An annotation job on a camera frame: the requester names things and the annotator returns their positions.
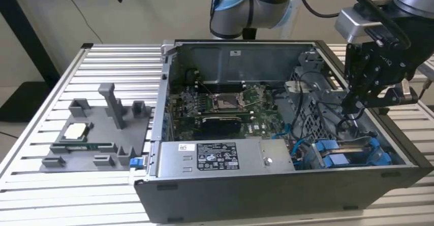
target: slotted metal surface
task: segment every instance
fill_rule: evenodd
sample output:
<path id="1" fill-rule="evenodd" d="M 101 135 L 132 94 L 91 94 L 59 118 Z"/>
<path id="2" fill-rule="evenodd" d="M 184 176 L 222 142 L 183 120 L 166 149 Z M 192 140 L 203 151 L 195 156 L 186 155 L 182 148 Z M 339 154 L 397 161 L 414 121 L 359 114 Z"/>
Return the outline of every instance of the slotted metal surface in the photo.
<path id="1" fill-rule="evenodd" d="M 342 58 L 344 45 L 331 47 Z M 97 94 L 99 83 L 116 83 L 116 96 L 124 105 L 134 100 L 155 105 L 159 54 L 159 45 L 95 45 L 91 50 L 80 51 L 45 106 L 0 164 L 0 225 L 154 225 L 128 185 L 130 172 L 44 174 L 37 170 L 69 115 L 69 101 L 85 96 L 92 106 L 104 105 Z M 434 163 L 433 113 L 419 103 L 394 107 L 389 115 Z M 389 192 L 363 211 L 203 222 L 203 225 L 288 224 L 434 225 L 434 174 L 411 188 Z"/>

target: regulatory label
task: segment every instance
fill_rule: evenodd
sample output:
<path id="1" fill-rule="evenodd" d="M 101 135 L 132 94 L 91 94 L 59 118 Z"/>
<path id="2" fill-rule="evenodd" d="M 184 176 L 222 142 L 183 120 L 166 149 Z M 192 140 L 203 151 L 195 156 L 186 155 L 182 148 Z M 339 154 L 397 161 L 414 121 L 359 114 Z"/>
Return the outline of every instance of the regulatory label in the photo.
<path id="1" fill-rule="evenodd" d="M 239 169 L 236 143 L 199 143 L 198 169 L 200 171 Z"/>

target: wire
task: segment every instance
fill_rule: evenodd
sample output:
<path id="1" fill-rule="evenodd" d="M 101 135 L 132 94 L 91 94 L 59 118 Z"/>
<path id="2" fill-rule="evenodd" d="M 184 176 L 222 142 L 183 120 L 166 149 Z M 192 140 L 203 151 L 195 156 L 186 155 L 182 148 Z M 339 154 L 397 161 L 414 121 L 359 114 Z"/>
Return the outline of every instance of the wire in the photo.
<path id="1" fill-rule="evenodd" d="M 96 34 L 96 32 L 95 32 L 95 30 L 92 29 L 92 27 L 89 26 L 88 20 L 85 19 L 84 14 L 83 14 L 83 12 L 81 12 L 79 6 L 76 5 L 76 3 L 75 3 L 73 0 L 71 0 L 71 2 L 73 3 L 76 9 L 79 10 L 79 13 L 80 13 L 80 15 L 81 15 L 81 17 L 83 17 L 83 20 L 84 20 L 84 22 L 85 22 L 85 25 L 88 26 L 88 28 L 91 29 L 91 31 L 93 32 L 95 36 L 97 37 L 97 39 L 100 40 L 100 42 L 101 42 L 101 44 L 103 44 L 104 42 L 103 42 L 100 36 Z"/>
<path id="2" fill-rule="evenodd" d="M 15 135 L 11 135 L 11 134 L 8 134 L 8 133 L 4 133 L 4 132 L 1 132 L 1 131 L 0 131 L 0 134 L 3 134 L 3 135 L 5 135 L 5 136 L 9 136 L 9 137 L 12 137 L 12 138 L 15 138 L 15 139 L 17 139 L 17 138 L 19 138 L 17 136 L 15 136 Z"/>
<path id="3" fill-rule="evenodd" d="M 214 18 L 215 8 L 218 7 L 219 3 L 220 3 L 220 0 L 211 0 L 211 9 L 210 9 L 210 32 L 212 32 L 212 30 L 211 30 L 211 22 L 212 22 L 212 18 Z"/>
<path id="4" fill-rule="evenodd" d="M 292 149 L 292 151 L 291 151 L 291 153 L 290 153 L 291 156 L 294 156 L 294 154 L 295 154 L 295 152 L 296 152 L 296 149 L 298 149 L 298 146 L 303 143 L 303 141 L 304 141 L 304 139 L 300 139 L 300 140 L 295 143 L 295 145 L 294 145 L 294 149 Z"/>
<path id="5" fill-rule="evenodd" d="M 299 99 L 298 99 L 298 108 L 296 108 L 296 113 L 295 113 L 295 118 L 292 120 L 292 123 L 291 123 L 291 136 L 296 139 L 296 140 L 300 140 L 300 138 L 295 135 L 294 133 L 294 127 L 295 127 L 295 123 L 296 123 L 296 120 L 298 120 L 298 117 L 299 117 L 299 114 L 300 114 L 300 109 L 302 109 L 302 105 L 303 105 L 303 88 L 300 86 L 300 82 L 302 82 L 302 78 L 306 74 L 308 73 L 312 73 L 312 74 L 319 74 L 320 76 L 323 76 L 322 73 L 316 72 L 316 71 L 307 71 L 304 72 L 299 78 L 298 78 L 298 85 L 299 85 Z"/>
<path id="6" fill-rule="evenodd" d="M 276 133 L 271 139 L 275 140 L 278 136 L 287 135 L 290 133 L 290 124 L 284 124 L 284 132 L 283 133 Z"/>
<path id="7" fill-rule="evenodd" d="M 373 16 L 375 16 L 377 20 L 383 24 L 383 26 L 390 31 L 390 33 L 394 35 L 394 37 L 398 38 L 398 40 L 402 44 L 402 47 L 403 47 L 402 50 L 409 49 L 411 46 L 411 41 L 409 39 L 407 34 L 399 28 L 397 23 L 391 19 L 389 19 L 389 17 L 386 16 L 386 14 L 381 10 L 381 8 L 375 5 L 373 0 L 357 0 L 357 1 L 359 2 L 359 4 L 363 7 L 366 7 L 366 9 L 373 14 Z"/>
<path id="8" fill-rule="evenodd" d="M 335 13 L 335 14 L 320 14 L 318 13 L 312 7 L 310 6 L 310 4 L 307 3 L 306 0 L 300 0 L 304 4 L 304 7 L 307 8 L 307 10 L 311 12 L 311 14 L 314 14 L 316 17 L 320 17 L 320 18 L 335 18 L 339 16 L 339 13 Z"/>
<path id="9" fill-rule="evenodd" d="M 358 137 L 358 138 L 355 138 L 355 139 L 353 139 L 353 140 L 346 140 L 346 141 L 338 141 L 339 143 L 346 143 L 346 142 L 354 142 L 354 141 L 358 141 L 358 140 L 362 140 L 362 139 L 373 139 L 373 137 L 371 136 L 362 136 L 362 137 Z"/>
<path id="10" fill-rule="evenodd" d="M 210 17 L 212 18 L 212 10 L 214 10 L 214 0 L 211 0 L 211 7 L 210 7 Z"/>
<path id="11" fill-rule="evenodd" d="M 336 132 L 338 132 L 338 134 L 339 134 L 339 130 L 340 130 L 342 124 L 344 122 L 347 122 L 347 121 L 357 121 L 359 118 L 362 118 L 363 113 L 365 113 L 365 108 L 361 109 L 361 112 L 359 112 L 358 116 L 354 119 L 350 119 L 349 117 L 346 117 L 343 120 L 340 120 L 340 122 L 336 125 Z"/>

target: screw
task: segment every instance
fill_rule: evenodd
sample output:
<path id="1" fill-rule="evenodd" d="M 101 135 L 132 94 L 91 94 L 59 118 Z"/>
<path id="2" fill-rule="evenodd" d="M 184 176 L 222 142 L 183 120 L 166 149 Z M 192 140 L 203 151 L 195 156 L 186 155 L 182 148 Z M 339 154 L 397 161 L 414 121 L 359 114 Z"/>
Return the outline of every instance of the screw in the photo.
<path id="1" fill-rule="evenodd" d="M 381 40 L 377 40 L 375 43 L 378 44 L 379 47 L 385 46 L 385 44 L 383 44 L 383 42 Z"/>

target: blue latch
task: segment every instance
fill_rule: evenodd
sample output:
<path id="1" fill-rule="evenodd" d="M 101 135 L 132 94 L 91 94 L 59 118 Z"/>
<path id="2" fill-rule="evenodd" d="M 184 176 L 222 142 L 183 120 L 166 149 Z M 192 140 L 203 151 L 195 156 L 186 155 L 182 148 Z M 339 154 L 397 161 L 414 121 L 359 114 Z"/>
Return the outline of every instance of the blue latch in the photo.
<path id="1" fill-rule="evenodd" d="M 130 168 L 142 169 L 143 168 L 143 163 L 144 163 L 144 159 L 142 157 L 131 158 L 131 160 L 130 160 Z"/>

